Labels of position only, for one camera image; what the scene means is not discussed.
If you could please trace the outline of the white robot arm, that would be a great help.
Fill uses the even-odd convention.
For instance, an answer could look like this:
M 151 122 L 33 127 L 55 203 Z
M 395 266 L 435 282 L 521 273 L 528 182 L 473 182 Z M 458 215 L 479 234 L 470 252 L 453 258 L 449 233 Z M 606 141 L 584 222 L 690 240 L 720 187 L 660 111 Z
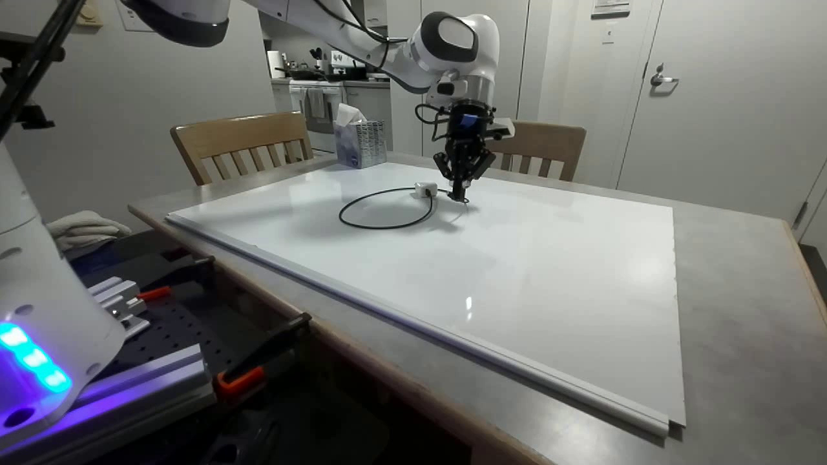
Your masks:
M 186 47 L 214 47 L 230 27 L 230 0 L 123 0 L 144 25 Z M 265 18 L 312 32 L 336 52 L 359 60 L 409 92 L 429 92 L 447 127 L 437 171 L 449 195 L 462 202 L 470 182 L 493 162 L 500 25 L 486 13 L 426 13 L 412 35 L 376 32 L 350 0 L 245 0 Z

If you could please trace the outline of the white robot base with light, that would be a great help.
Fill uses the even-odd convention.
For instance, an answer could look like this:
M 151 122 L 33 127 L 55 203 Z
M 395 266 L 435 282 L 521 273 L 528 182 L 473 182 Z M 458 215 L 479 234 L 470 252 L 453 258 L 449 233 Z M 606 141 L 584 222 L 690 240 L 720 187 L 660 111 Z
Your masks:
M 128 333 L 77 279 L 0 143 L 0 451 L 59 421 Z

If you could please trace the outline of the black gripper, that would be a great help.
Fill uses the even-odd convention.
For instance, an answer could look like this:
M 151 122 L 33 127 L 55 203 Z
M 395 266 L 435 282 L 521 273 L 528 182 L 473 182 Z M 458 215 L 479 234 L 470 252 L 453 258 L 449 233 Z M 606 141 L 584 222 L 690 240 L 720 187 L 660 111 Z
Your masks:
M 488 124 L 493 122 L 491 107 L 486 103 L 456 100 L 449 105 L 447 141 L 444 153 L 435 154 L 435 162 L 443 178 L 449 180 L 449 199 L 462 202 L 462 182 L 458 180 L 453 167 L 470 167 L 473 180 L 484 178 L 484 172 L 493 164 L 496 154 L 486 146 Z

